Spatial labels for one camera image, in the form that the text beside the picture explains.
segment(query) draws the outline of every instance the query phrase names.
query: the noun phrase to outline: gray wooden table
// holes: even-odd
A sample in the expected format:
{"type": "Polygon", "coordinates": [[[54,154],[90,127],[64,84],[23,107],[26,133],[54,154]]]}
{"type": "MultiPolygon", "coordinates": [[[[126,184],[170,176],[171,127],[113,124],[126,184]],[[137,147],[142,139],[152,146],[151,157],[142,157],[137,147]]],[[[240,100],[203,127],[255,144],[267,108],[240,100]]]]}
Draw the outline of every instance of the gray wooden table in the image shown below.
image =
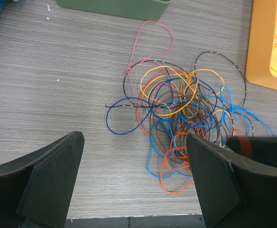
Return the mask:
{"type": "MultiPolygon", "coordinates": [[[[252,0],[174,0],[160,22],[174,33],[175,46],[161,59],[190,69],[198,53],[215,50],[244,69],[251,4],[252,0]]],[[[183,194],[169,195],[149,175],[146,135],[137,130],[116,136],[105,126],[105,104],[123,98],[125,68],[141,24],[134,19],[64,9],[54,0],[20,0],[3,7],[0,164],[70,131],[82,131],[86,145],[68,218],[201,212],[194,185],[183,194]]],[[[165,49],[169,39],[164,29],[148,25],[135,58],[165,49]]],[[[203,57],[199,65],[224,76],[234,103],[240,103],[243,81],[233,66],[214,56],[203,57]]],[[[203,77],[218,82],[213,76],[203,77]]],[[[277,134],[277,91],[248,84],[246,104],[277,134]]],[[[125,130],[134,125],[132,110],[116,112],[112,127],[125,130]]],[[[255,124],[255,133],[270,135],[261,124],[255,124]]],[[[175,177],[166,185],[173,190],[186,181],[175,177]]]]}

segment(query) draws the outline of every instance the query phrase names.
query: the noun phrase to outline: black wire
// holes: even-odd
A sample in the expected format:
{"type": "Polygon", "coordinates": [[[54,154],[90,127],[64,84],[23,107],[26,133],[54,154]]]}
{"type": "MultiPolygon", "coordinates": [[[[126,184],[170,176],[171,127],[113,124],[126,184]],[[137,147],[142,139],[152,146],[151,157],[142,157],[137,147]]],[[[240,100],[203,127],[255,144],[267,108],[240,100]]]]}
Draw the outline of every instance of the black wire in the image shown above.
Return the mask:
{"type": "Polygon", "coordinates": [[[245,86],[245,95],[244,95],[244,99],[243,99],[243,104],[242,104],[242,107],[244,107],[244,104],[246,102],[246,97],[247,97],[247,84],[246,84],[246,80],[245,80],[245,77],[242,73],[242,71],[240,70],[240,68],[238,67],[238,65],[236,65],[231,59],[227,58],[226,56],[224,56],[223,54],[219,53],[219,52],[215,52],[215,51],[204,51],[202,53],[200,53],[197,58],[195,59],[195,63],[194,63],[194,75],[196,76],[196,64],[197,64],[197,61],[198,59],[203,55],[203,54],[206,54],[206,53],[213,53],[213,54],[216,54],[216,55],[219,55],[221,57],[223,57],[224,59],[228,60],[230,63],[232,63],[235,68],[239,71],[239,73],[241,74],[243,80],[244,80],[244,86],[245,86]]]}

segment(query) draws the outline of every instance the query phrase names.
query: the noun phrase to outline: orange wire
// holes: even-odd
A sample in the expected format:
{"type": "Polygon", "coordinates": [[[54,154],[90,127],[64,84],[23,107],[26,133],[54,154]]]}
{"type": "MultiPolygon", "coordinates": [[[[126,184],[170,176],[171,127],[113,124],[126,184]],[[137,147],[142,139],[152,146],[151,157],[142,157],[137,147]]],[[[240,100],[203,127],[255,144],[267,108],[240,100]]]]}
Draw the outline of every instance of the orange wire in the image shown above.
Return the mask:
{"type": "MultiPolygon", "coordinates": [[[[181,128],[179,128],[178,129],[178,131],[177,131],[177,134],[174,136],[174,140],[176,140],[177,139],[177,137],[179,136],[179,135],[187,135],[188,133],[186,133],[186,132],[180,132],[180,129],[181,128]]],[[[173,148],[172,147],[172,144],[173,144],[173,141],[174,140],[171,140],[171,143],[170,143],[170,149],[172,150],[175,150],[175,148],[173,148]]],[[[185,158],[188,158],[188,156],[184,156],[184,157],[181,157],[180,155],[179,155],[179,158],[183,158],[183,159],[185,159],[185,158]]]]}
{"type": "Polygon", "coordinates": [[[160,183],[161,183],[161,187],[162,189],[167,192],[167,193],[170,193],[170,194],[179,194],[179,193],[182,193],[183,191],[185,191],[192,183],[193,183],[193,179],[189,182],[189,184],[187,184],[186,187],[184,187],[182,190],[180,191],[169,191],[165,188],[163,182],[162,182],[162,169],[164,167],[165,164],[167,164],[167,162],[169,161],[169,158],[167,157],[168,153],[171,152],[172,150],[178,150],[178,149],[182,149],[183,147],[176,147],[176,148],[173,148],[173,149],[170,149],[170,150],[167,150],[166,154],[165,154],[165,161],[162,163],[162,166],[161,166],[161,173],[160,173],[160,183]]]}

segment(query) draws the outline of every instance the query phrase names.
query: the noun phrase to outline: wire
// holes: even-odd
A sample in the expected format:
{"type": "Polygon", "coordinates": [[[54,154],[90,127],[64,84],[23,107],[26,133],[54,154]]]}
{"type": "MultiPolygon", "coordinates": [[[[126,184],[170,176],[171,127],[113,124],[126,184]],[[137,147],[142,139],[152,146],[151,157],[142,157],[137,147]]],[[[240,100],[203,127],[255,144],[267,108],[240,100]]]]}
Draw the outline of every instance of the wire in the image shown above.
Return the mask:
{"type": "Polygon", "coordinates": [[[223,54],[214,51],[205,51],[195,59],[194,68],[191,72],[186,72],[177,64],[162,60],[152,60],[155,54],[161,55],[169,52],[173,46],[173,35],[165,26],[156,23],[167,29],[172,37],[172,43],[169,49],[164,52],[154,53],[146,58],[133,61],[134,51],[142,27],[140,28],[129,65],[123,80],[123,93],[125,98],[107,106],[106,114],[107,128],[114,134],[125,135],[135,131],[138,128],[149,135],[150,151],[146,163],[147,171],[153,177],[160,180],[161,187],[167,193],[178,194],[186,190],[193,182],[190,169],[190,162],[187,155],[186,136],[188,132],[193,132],[201,137],[213,142],[222,148],[227,148],[226,139],[229,136],[236,135],[239,130],[235,128],[238,117],[241,116],[246,123],[246,135],[254,136],[255,128],[253,121],[264,124],[274,135],[270,126],[259,119],[254,113],[246,110],[244,104],[247,97],[247,85],[240,68],[223,54]],[[207,68],[197,68],[200,57],[206,53],[216,54],[229,61],[239,71],[244,80],[244,97],[241,105],[234,105],[231,91],[225,84],[224,78],[216,71],[207,68]],[[144,63],[155,64],[140,79],[140,93],[134,90],[130,72],[144,63]],[[201,80],[199,72],[211,72],[221,80],[219,91],[215,91],[208,83],[201,80]],[[125,89],[126,78],[129,78],[129,84],[134,96],[129,96],[125,89]],[[126,132],[118,132],[112,129],[108,119],[114,108],[135,108],[137,125],[126,132]],[[151,163],[156,156],[162,161],[157,172],[151,170],[151,163]],[[188,178],[188,184],[185,188],[177,191],[167,190],[163,180],[179,174],[188,178]]]}

